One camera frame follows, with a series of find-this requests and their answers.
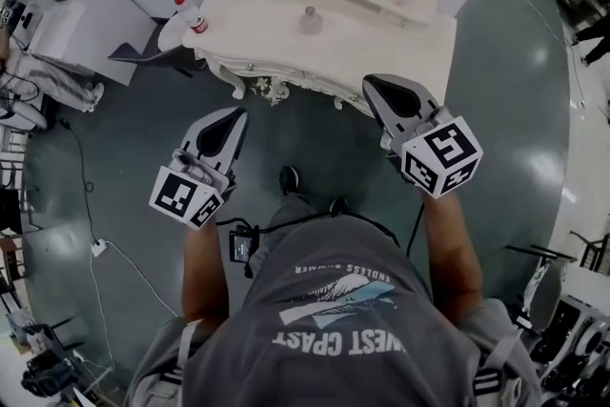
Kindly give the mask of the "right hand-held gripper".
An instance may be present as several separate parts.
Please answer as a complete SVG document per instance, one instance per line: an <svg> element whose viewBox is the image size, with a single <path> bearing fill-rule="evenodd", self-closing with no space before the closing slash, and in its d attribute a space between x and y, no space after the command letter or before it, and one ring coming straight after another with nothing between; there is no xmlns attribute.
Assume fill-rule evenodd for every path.
<svg viewBox="0 0 610 407"><path fill-rule="evenodd" d="M473 177L482 148L463 117L437 107L418 82L371 73L362 92L388 138L388 158L409 183L439 198Z"/></svg>

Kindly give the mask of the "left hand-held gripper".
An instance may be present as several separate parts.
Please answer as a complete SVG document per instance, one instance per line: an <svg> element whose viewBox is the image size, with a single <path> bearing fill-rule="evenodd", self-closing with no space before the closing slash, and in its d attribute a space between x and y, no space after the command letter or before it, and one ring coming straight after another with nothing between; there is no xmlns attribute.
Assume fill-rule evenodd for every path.
<svg viewBox="0 0 610 407"><path fill-rule="evenodd" d="M248 128L245 109L222 109L195 121L181 149L161 166L149 205L192 228L201 229L233 191L230 170L238 158ZM196 157L205 157L206 163Z"/></svg>

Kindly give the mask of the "person's left forearm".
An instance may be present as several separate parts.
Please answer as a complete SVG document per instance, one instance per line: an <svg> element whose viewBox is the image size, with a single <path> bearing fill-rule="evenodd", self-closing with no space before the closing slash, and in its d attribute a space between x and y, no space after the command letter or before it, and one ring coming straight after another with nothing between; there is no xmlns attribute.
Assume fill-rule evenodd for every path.
<svg viewBox="0 0 610 407"><path fill-rule="evenodd" d="M215 220L188 228L183 249L181 307L185 319L217 329L229 316L229 292Z"/></svg>

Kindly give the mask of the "cream ornate dressing table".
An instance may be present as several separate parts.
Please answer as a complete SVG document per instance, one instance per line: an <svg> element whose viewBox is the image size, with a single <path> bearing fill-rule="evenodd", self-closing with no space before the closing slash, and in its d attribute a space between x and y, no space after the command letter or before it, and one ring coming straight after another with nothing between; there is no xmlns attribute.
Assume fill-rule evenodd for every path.
<svg viewBox="0 0 610 407"><path fill-rule="evenodd" d="M208 28L182 38L211 72L245 94L244 77L269 77L371 111L368 74L398 75L442 103L457 21L436 11L418 22L411 0L204 0Z"/></svg>

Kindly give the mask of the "person's left black shoe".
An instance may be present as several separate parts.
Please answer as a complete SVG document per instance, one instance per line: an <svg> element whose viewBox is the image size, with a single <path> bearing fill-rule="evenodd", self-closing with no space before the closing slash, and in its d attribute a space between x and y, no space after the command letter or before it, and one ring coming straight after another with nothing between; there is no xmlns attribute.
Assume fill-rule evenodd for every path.
<svg viewBox="0 0 610 407"><path fill-rule="evenodd" d="M298 193L299 174L295 167L284 166L278 177L279 187L283 195Z"/></svg>

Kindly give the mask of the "person's grey trousers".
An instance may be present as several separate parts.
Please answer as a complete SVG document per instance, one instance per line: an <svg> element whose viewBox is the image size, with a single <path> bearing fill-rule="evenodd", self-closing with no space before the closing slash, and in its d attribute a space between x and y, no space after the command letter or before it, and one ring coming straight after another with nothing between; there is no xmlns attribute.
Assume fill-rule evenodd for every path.
<svg viewBox="0 0 610 407"><path fill-rule="evenodd" d="M264 237L250 262L254 289L321 286L345 275L349 265L371 265L392 248L387 236L366 221L314 214L304 196L283 198L270 222L280 228Z"/></svg>

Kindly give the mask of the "black handheld screen device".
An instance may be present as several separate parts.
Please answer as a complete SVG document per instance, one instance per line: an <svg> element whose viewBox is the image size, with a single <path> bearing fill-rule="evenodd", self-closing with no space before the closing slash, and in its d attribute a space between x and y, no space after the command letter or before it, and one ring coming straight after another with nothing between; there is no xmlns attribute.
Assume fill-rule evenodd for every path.
<svg viewBox="0 0 610 407"><path fill-rule="evenodd" d="M237 225L229 232L230 261L247 264L259 247L258 228Z"/></svg>

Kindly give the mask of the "white round stool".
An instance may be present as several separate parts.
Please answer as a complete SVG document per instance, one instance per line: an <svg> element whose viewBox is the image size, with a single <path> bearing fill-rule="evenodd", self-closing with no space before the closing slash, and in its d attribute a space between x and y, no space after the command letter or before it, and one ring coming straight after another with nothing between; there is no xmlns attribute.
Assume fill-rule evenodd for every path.
<svg viewBox="0 0 610 407"><path fill-rule="evenodd" d="M191 28L178 13L175 13L162 27L158 35L157 47L161 51L181 47L183 36L189 31L191 31Z"/></svg>

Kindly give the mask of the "red-capped plastic water bottle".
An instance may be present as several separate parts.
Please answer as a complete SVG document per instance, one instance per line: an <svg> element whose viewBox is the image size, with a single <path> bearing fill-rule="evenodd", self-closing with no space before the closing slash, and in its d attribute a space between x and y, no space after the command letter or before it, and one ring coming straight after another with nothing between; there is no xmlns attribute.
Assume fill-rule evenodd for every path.
<svg viewBox="0 0 610 407"><path fill-rule="evenodd" d="M195 33L203 33L209 27L207 20L201 15L199 7L189 0L173 0L178 15Z"/></svg>

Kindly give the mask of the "dark grey floor mat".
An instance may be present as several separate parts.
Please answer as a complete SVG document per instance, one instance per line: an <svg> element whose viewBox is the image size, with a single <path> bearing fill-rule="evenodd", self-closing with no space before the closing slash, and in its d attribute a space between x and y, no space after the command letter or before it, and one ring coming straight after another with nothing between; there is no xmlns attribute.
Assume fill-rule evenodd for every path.
<svg viewBox="0 0 610 407"><path fill-rule="evenodd" d="M123 43L108 56L108 59L138 66L170 68L183 74L200 69L195 60L193 50L182 46L169 51L159 51L154 54L141 54L129 43Z"/></svg>

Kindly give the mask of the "white ornate chair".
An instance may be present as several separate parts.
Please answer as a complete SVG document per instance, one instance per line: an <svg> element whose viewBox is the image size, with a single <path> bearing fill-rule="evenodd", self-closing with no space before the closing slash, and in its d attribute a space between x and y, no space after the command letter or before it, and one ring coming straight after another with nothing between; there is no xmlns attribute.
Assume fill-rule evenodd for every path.
<svg viewBox="0 0 610 407"><path fill-rule="evenodd" d="M525 286L521 310L536 333L544 332L555 316L568 264L564 258L540 263Z"/></svg>

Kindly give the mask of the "black metal chair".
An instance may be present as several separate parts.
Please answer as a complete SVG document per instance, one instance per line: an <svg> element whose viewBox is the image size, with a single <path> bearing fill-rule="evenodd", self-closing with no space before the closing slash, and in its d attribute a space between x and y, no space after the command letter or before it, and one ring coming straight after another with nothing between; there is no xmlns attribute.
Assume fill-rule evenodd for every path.
<svg viewBox="0 0 610 407"><path fill-rule="evenodd" d="M593 273L600 274L604 256L610 250L610 233L606 233L601 239L594 241L586 239L574 231L570 231L569 234L576 236L584 244L584 251L579 266Z"/></svg>

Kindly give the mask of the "person's grey printed t-shirt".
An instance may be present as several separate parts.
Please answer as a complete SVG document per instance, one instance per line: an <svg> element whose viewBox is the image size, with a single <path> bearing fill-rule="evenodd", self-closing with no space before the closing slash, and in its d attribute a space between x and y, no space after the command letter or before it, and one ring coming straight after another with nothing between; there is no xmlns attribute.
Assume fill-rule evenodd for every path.
<svg viewBox="0 0 610 407"><path fill-rule="evenodd" d="M459 323L395 243L321 286L251 287L213 330L175 318L132 381L130 407L541 407L504 305Z"/></svg>

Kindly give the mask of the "black equipment bag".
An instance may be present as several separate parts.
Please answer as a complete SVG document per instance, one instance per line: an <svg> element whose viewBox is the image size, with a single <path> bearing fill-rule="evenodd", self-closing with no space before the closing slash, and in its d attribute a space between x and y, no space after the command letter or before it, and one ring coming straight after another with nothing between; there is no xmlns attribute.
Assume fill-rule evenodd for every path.
<svg viewBox="0 0 610 407"><path fill-rule="evenodd" d="M64 345L49 324L32 324L23 331L33 353L21 380L25 390L35 397L53 397L78 381L69 355L84 341Z"/></svg>

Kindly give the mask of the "black metal table frame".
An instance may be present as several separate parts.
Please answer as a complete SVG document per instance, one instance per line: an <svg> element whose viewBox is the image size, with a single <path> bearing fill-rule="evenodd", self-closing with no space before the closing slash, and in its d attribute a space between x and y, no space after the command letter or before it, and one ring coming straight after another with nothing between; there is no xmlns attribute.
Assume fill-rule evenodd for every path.
<svg viewBox="0 0 610 407"><path fill-rule="evenodd" d="M509 251L517 252L517 253L537 256L543 260L562 259L562 260L566 260L569 263L574 263L578 260L576 257L573 257L571 255L553 251L553 250L550 250L547 248L543 248L538 245L531 245L529 248L518 247L518 246L513 246L513 245L506 245L505 249L509 250Z"/></svg>

